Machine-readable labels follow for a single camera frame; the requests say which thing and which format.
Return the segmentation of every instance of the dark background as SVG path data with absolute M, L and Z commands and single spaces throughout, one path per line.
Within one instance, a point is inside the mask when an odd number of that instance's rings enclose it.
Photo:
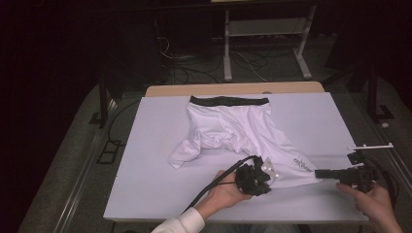
M 131 4 L 113 2 L 113 8 Z M 339 34 L 327 66 L 341 69 L 359 59 L 375 63 L 412 109 L 412 20 L 405 2 L 321 5 L 312 34 Z M 146 6 L 146 1 L 133 4 Z M 103 74 L 114 96 L 121 95 L 124 85 L 162 83 L 156 34 L 189 45 L 222 33 L 216 28 L 223 23 L 217 12 L 163 14 L 156 31 L 151 14 L 96 17 L 85 11 L 110 7 L 109 1 L 90 0 L 0 2 L 2 232 L 18 230 L 75 113 Z M 201 29 L 194 30 L 194 24 Z

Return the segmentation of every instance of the black waistband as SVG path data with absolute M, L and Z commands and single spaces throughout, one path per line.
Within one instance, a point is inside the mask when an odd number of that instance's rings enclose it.
M 269 103 L 267 98 L 261 99 L 245 99 L 237 97 L 227 97 L 219 96 L 214 98 L 196 98 L 194 96 L 190 97 L 190 102 L 195 105 L 200 105 L 204 107 L 215 107 L 215 106 L 248 106 L 248 105 L 264 105 Z

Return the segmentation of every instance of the metal stand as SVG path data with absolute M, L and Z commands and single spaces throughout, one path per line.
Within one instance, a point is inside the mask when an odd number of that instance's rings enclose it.
M 293 49 L 293 54 L 299 65 L 300 71 L 302 72 L 303 78 L 306 80 L 311 79 L 312 75 L 302 54 L 309 36 L 315 12 L 316 6 L 311 6 L 307 17 L 230 21 L 229 11 L 225 11 L 223 57 L 224 80 L 226 82 L 232 81 L 229 56 L 229 38 L 231 36 L 279 34 L 301 35 L 299 46 L 296 49 Z
M 375 73 L 375 68 L 373 65 L 370 65 L 370 78 L 367 84 L 367 112 L 369 113 L 370 117 L 372 117 L 375 123 L 379 123 L 380 119 L 391 119 L 394 118 L 391 111 L 389 111 L 386 105 L 380 105 L 379 107 L 382 110 L 382 114 L 377 114 L 376 111 L 376 96 L 377 96 L 377 88 L 378 88 L 378 77 Z
M 322 86 L 325 87 L 337 80 L 339 80 L 340 78 L 344 77 L 345 75 L 354 72 L 355 70 L 359 69 L 361 66 L 365 65 L 366 62 L 362 61 L 359 62 L 357 64 L 354 65 L 350 65 L 349 67 L 343 69 L 342 71 L 340 71 L 339 73 L 330 76 L 329 78 L 325 79 L 324 81 L 321 82 Z
M 107 90 L 106 82 L 104 81 L 104 75 L 99 79 L 99 96 L 100 96 L 100 118 L 98 118 L 99 113 L 94 113 L 91 116 L 89 124 L 100 124 L 100 128 L 103 128 L 107 122 L 108 118 L 108 104 L 107 104 Z

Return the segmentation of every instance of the white sleeve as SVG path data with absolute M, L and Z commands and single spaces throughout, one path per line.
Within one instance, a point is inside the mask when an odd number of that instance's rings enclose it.
M 205 221 L 195 208 L 190 208 L 177 218 L 169 218 L 152 233 L 198 233 L 205 226 Z

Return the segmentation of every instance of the wrist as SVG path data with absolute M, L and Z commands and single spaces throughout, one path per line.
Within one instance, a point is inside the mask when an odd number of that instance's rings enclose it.
M 200 213 L 204 220 L 214 215 L 219 210 L 219 208 L 217 208 L 217 205 L 213 204 L 212 201 L 207 197 L 194 208 Z

